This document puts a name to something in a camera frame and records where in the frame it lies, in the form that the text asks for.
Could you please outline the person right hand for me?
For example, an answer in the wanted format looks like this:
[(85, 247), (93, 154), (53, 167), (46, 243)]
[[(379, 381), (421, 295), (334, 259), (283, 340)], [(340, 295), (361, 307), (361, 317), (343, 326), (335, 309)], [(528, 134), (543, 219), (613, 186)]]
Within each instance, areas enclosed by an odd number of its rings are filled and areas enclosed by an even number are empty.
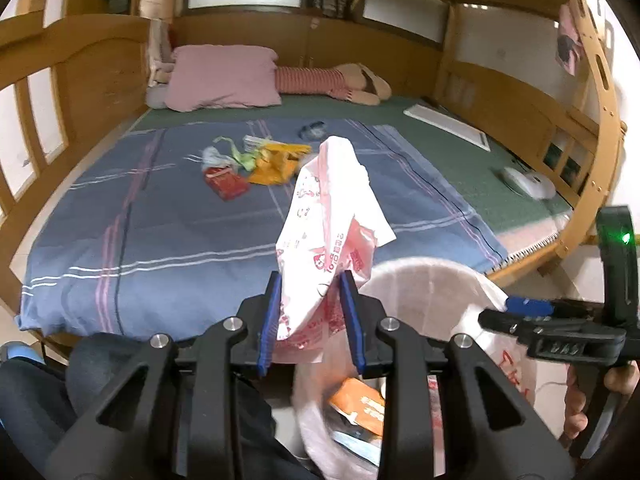
[[(632, 361), (625, 367), (611, 368), (605, 375), (604, 384), (612, 392), (620, 393), (622, 396), (631, 396), (638, 380), (638, 362)], [(574, 366), (568, 368), (566, 385), (563, 431), (570, 440), (574, 440), (588, 425), (588, 417), (585, 414), (587, 397), (579, 388), (579, 380)]]

